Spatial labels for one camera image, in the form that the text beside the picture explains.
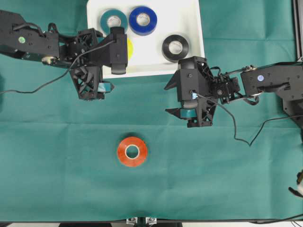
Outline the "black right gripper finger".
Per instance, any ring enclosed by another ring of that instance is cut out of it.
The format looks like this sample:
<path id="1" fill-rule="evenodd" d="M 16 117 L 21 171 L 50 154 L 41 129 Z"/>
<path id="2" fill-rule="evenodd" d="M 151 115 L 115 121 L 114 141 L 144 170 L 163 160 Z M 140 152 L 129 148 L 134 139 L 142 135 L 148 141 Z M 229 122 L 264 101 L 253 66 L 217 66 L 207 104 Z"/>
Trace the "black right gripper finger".
<path id="1" fill-rule="evenodd" d="M 165 86 L 165 90 L 174 87 L 189 87 L 198 90 L 207 89 L 206 79 L 203 75 L 203 66 L 207 65 L 206 58 L 203 57 L 189 57 L 178 61 L 178 69 Z"/>
<path id="2" fill-rule="evenodd" d="M 187 121 L 187 127 L 206 127 L 213 125 L 217 98 L 179 98 L 179 108 L 166 109 L 165 111 L 179 119 Z"/>

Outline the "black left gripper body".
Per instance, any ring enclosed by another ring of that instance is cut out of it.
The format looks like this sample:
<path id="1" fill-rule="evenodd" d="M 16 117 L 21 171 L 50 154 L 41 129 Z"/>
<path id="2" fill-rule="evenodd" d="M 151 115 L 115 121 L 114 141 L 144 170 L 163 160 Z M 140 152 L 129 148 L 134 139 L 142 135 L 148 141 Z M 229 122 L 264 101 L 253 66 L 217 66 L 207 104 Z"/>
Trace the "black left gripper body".
<path id="1" fill-rule="evenodd" d="M 77 35 L 59 34 L 58 67 L 68 68 L 81 55 L 95 47 L 103 39 L 103 34 L 94 28 L 79 31 Z"/>

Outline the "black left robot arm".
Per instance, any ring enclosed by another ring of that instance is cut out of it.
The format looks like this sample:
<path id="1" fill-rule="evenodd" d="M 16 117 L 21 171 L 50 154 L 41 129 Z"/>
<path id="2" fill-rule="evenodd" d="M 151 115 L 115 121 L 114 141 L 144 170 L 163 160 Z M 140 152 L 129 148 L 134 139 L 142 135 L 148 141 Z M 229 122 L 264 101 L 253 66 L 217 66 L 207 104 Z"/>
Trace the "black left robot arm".
<path id="1" fill-rule="evenodd" d="M 92 60 L 93 51 L 108 47 L 112 41 L 99 44 L 103 35 L 95 29 L 79 31 L 76 35 L 63 35 L 54 23 L 47 31 L 34 23 L 26 22 L 14 12 L 0 12 L 0 53 L 2 55 L 41 62 L 44 65 L 64 68 L 70 74 L 79 99 L 91 101 L 105 98 L 114 89 L 103 80 L 102 66 Z"/>

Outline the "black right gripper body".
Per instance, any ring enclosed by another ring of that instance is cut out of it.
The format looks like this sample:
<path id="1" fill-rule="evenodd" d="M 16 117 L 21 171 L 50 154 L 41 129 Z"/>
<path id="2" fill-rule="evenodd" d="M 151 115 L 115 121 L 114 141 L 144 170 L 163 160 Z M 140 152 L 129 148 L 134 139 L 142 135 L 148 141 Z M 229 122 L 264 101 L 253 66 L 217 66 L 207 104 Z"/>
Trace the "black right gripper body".
<path id="1" fill-rule="evenodd" d="M 220 99 L 222 104 L 227 104 L 235 100 L 235 95 L 240 93 L 238 79 L 230 78 L 227 73 L 223 74 L 219 67 L 203 66 L 203 73 L 206 79 L 206 97 Z"/>

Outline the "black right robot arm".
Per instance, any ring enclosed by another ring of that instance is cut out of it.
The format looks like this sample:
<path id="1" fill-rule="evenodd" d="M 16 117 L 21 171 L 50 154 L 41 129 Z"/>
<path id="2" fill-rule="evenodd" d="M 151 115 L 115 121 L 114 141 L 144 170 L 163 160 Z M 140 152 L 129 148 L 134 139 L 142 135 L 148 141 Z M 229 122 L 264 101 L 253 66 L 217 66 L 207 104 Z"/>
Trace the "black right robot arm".
<path id="1" fill-rule="evenodd" d="M 299 61 L 247 66 L 214 76 L 207 60 L 194 56 L 178 61 L 178 69 L 164 89 L 172 88 L 177 89 L 181 106 L 166 112 L 186 120 L 188 127 L 211 126 L 217 102 L 243 100 L 256 105 L 263 93 L 280 97 L 283 111 L 303 127 L 303 64 Z"/>

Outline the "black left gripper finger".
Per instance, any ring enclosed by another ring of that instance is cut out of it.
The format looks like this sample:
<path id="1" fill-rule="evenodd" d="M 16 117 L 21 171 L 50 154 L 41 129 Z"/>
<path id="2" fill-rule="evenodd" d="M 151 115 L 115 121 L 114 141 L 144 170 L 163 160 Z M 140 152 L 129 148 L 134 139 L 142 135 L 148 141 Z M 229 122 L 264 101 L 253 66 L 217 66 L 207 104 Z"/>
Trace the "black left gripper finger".
<path id="1" fill-rule="evenodd" d="M 78 98 L 85 101 L 100 100 L 114 89 L 114 85 L 104 81 L 103 71 L 98 66 L 82 66 L 70 71 Z"/>

